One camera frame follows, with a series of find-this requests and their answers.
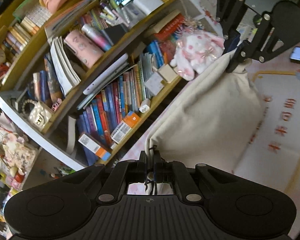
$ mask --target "doll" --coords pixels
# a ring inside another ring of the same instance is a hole
[[[201,74],[222,55],[223,41],[223,38],[202,30],[183,33],[170,64],[178,66],[178,74],[185,80],[193,80],[195,72]]]

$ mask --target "marker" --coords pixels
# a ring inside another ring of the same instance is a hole
[[[113,14],[113,12],[107,7],[107,5],[105,3],[100,3],[100,6],[102,7],[103,10],[105,10],[107,12],[107,14],[109,14],[111,17],[116,18],[115,15]]]

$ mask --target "book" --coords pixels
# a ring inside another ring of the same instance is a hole
[[[112,102],[113,102],[113,106],[114,106],[114,113],[115,113],[116,126],[117,126],[118,125],[117,108],[115,107],[115,96],[114,96],[114,84],[113,83],[110,83],[110,88],[111,88]]]
[[[93,117],[93,114],[92,114],[92,110],[91,110],[91,107],[87,107],[86,108],[86,113],[87,113],[87,117],[88,117],[88,123],[89,123],[89,127],[90,127],[90,135],[93,137],[93,138],[98,138],[97,136],[97,129],[94,125],[94,117]]]
[[[123,76],[119,76],[119,93],[120,93],[120,99],[121,99],[121,111],[122,111],[122,118],[126,116],[126,107],[125,107],[125,99],[126,96],[124,94],[124,83],[123,83]]]
[[[18,23],[14,25],[15,29],[18,31],[21,36],[26,39],[27,42],[30,41],[31,35]]]
[[[112,122],[110,121],[110,109],[109,109],[109,104],[107,101],[106,97],[106,90],[101,90],[101,96],[102,96],[102,102],[103,102],[103,109],[105,112],[105,117],[106,117],[106,123],[108,124],[109,132],[112,133],[113,129],[112,128]]]
[[[40,82],[40,73],[35,72],[33,73],[33,84],[34,84],[34,97],[35,100],[41,101],[41,82]]]
[[[119,90],[118,90],[118,83],[113,82],[113,90],[114,90],[114,101],[115,101],[115,113],[117,117],[117,125],[122,120],[122,110],[121,110],[121,102],[119,104]]]
[[[128,109],[126,109],[126,113],[132,111],[132,99],[131,99],[131,89],[130,89],[130,75],[129,72],[125,72],[123,74],[123,80],[125,82],[125,90],[126,90],[126,99]]]
[[[57,79],[56,72],[53,67],[51,54],[48,52],[44,56],[43,60],[44,60],[45,70],[47,72],[47,82],[48,82],[50,97],[51,97],[52,103],[55,104],[59,98],[63,99],[63,94],[62,94],[61,87],[60,87],[60,84]]]
[[[20,50],[18,49],[18,47],[16,45],[13,44],[13,42],[8,38],[6,37],[5,38],[5,41],[18,53],[20,54]]]
[[[139,98],[139,107],[141,106],[142,101],[145,99],[142,96],[142,87],[141,87],[141,77],[140,77],[140,70],[139,70],[139,65],[135,64],[133,67],[133,72],[135,76],[135,82],[136,82],[136,93]]]
[[[41,85],[41,101],[44,102],[49,108],[52,107],[52,101],[50,97],[47,72],[45,70],[40,71],[40,85]]]
[[[139,60],[138,62],[138,67],[139,67],[139,75],[140,75],[140,82],[141,82],[141,93],[142,93],[142,99],[145,100],[147,99],[147,94],[146,94],[146,87],[145,87],[145,77],[143,75],[143,70],[142,70],[142,62]]]
[[[20,51],[22,51],[23,48],[25,47],[24,45],[21,44],[20,41],[17,40],[17,38],[16,38],[15,36],[12,35],[11,32],[8,32],[8,33],[7,33],[7,38],[9,38],[9,40],[12,41],[12,43],[13,43],[14,45],[16,45],[17,48],[18,48]]]
[[[111,133],[110,133],[110,129],[109,129],[109,124],[107,122],[106,112],[103,109],[103,100],[102,100],[101,94],[96,95],[96,100],[97,100],[100,121],[101,121],[101,125],[102,125],[102,130],[105,135],[106,143],[108,145],[111,145],[111,143],[112,143]]]
[[[154,36],[161,42],[165,41],[170,35],[172,35],[183,23],[185,22],[184,16],[180,13],[172,21],[170,21],[165,27],[163,27]]]
[[[130,75],[130,91],[131,91],[132,109],[133,109],[133,112],[137,112],[138,106],[137,106],[136,88],[134,85],[133,70],[131,70],[129,72],[129,75]]]
[[[78,131],[79,131],[80,135],[83,134],[84,132],[86,132],[86,133],[88,132],[85,121],[84,121],[83,114],[81,114],[79,116],[79,119],[77,119],[77,127],[78,127]],[[92,151],[87,149],[86,147],[83,147],[83,150],[86,155],[88,165],[89,166],[93,165],[98,160],[98,157]]]
[[[103,132],[102,123],[101,123],[96,99],[92,100],[91,106],[92,106],[94,119],[96,120],[96,124],[97,124],[98,135],[100,136],[101,142],[106,144],[106,138],[105,138],[105,134]]]
[[[158,51],[158,53],[159,53],[159,58],[160,58],[160,65],[159,65],[159,67],[162,67],[162,66],[164,65],[164,58],[163,58],[161,49],[160,49],[160,47],[159,47],[159,43],[158,43],[157,40],[154,40],[154,44],[155,44],[156,49],[157,49],[157,51]]]
[[[111,122],[111,132],[117,127],[117,119],[116,119],[116,114],[115,114],[115,109],[114,109],[114,102],[112,98],[112,93],[111,93],[111,85],[106,86],[106,99],[108,102],[109,106],[109,116],[110,116],[110,122]]]
[[[9,31],[11,32],[11,34],[23,45],[26,46],[27,42],[20,36],[19,33],[17,33],[17,31],[15,29],[13,29],[12,27],[9,28]]]

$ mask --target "blue book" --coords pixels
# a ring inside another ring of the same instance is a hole
[[[157,46],[156,46],[156,44],[155,44],[154,41],[151,42],[151,43],[148,45],[147,50],[148,50],[149,53],[155,55],[155,59],[156,59],[156,61],[157,61],[157,64],[158,64],[158,66],[161,67],[163,64],[162,64],[162,62],[161,62],[161,58],[160,58],[160,55],[159,55]]]
[[[106,97],[107,97],[107,102],[109,105],[110,122],[111,122],[112,127],[114,127],[114,129],[115,129],[117,127],[117,118],[116,118],[116,114],[115,114],[115,110],[114,110],[114,102],[112,99],[111,85],[106,86]]]
[[[40,89],[41,89],[41,101],[44,102],[47,106],[52,106],[52,101],[50,97],[47,72],[45,70],[40,71]]]
[[[124,89],[123,89],[123,76],[119,76],[119,92],[120,92],[120,99],[121,99],[121,109],[122,109],[122,118],[126,116],[126,109],[125,109],[125,101],[124,101]]]
[[[93,115],[97,123],[97,128],[98,128],[98,134],[100,136],[101,142],[106,144],[106,139],[105,139],[105,134],[103,132],[102,124],[101,124],[101,119],[99,115],[99,110],[98,110],[98,105],[97,105],[97,100],[93,99],[92,100],[92,109],[93,109]]]
[[[154,43],[155,43],[155,46],[156,46],[157,51],[158,51],[158,53],[159,53],[159,57],[160,57],[160,61],[161,61],[159,67],[162,67],[162,66],[164,65],[164,58],[163,58],[161,49],[160,49],[160,47],[159,47],[158,41],[157,41],[157,40],[154,40]]]
[[[90,134],[91,133],[90,124],[89,124],[89,119],[86,111],[83,112],[83,117],[84,117],[84,123],[86,124],[87,127],[87,133]]]
[[[79,119],[77,119],[77,126],[78,126],[78,131],[80,133],[80,135],[84,132],[87,133],[87,127],[84,121],[84,117],[83,114],[81,114],[79,116]],[[96,156],[92,151],[90,151],[88,148],[83,147],[84,153],[86,155],[87,161],[88,161],[88,165],[91,166],[93,164],[95,164],[95,162],[99,159],[98,156]]]

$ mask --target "small white bag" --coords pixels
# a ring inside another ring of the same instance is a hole
[[[150,131],[145,150],[154,145],[166,160],[186,167],[206,163],[232,172],[262,119],[262,100],[245,67],[225,73],[234,52],[200,74],[170,105]]]

